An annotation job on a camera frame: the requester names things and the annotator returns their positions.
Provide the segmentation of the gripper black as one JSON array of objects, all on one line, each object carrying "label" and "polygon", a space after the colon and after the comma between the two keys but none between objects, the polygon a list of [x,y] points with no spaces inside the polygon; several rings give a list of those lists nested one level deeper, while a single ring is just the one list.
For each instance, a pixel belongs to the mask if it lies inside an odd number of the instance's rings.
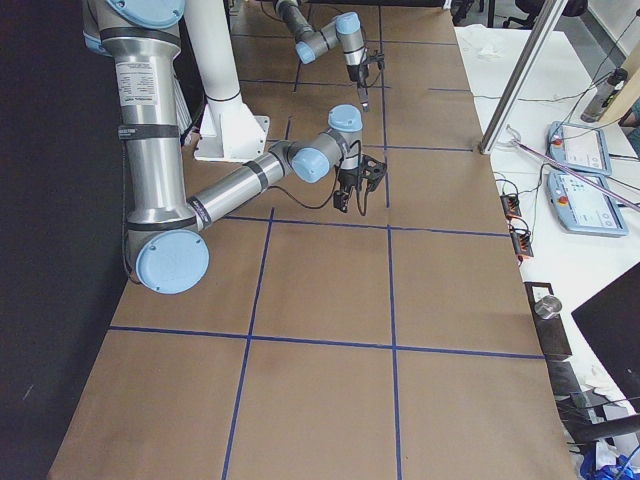
[{"label": "gripper black", "polygon": [[347,72],[352,82],[356,84],[359,102],[364,112],[369,111],[369,93],[367,79],[369,67],[367,64],[348,65]]},{"label": "gripper black", "polygon": [[340,212],[347,212],[352,190],[359,192],[362,188],[363,176],[359,167],[338,170],[339,187],[333,192],[333,207]]}]

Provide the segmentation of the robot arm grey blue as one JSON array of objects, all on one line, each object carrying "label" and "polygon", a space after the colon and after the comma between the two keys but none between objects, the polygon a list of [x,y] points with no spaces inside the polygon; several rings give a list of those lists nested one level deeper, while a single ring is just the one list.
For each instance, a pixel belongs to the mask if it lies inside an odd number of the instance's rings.
[{"label": "robot arm grey blue", "polygon": [[315,29],[302,14],[300,4],[290,0],[273,2],[275,13],[295,39],[299,60],[310,64],[340,46],[349,79],[356,84],[360,104],[368,112],[369,56],[359,15],[352,11],[342,13],[321,29]]},{"label": "robot arm grey blue", "polygon": [[[89,49],[115,62],[134,208],[125,227],[125,264],[148,289],[177,294],[196,285],[209,265],[202,231],[289,174],[314,183],[330,172],[353,185],[363,167],[362,117],[339,105],[328,126],[307,142],[266,142],[270,121],[244,103],[225,8],[219,1],[86,1]],[[174,62],[187,33],[204,88],[195,156],[235,169],[188,195],[184,186],[184,112]]]}]

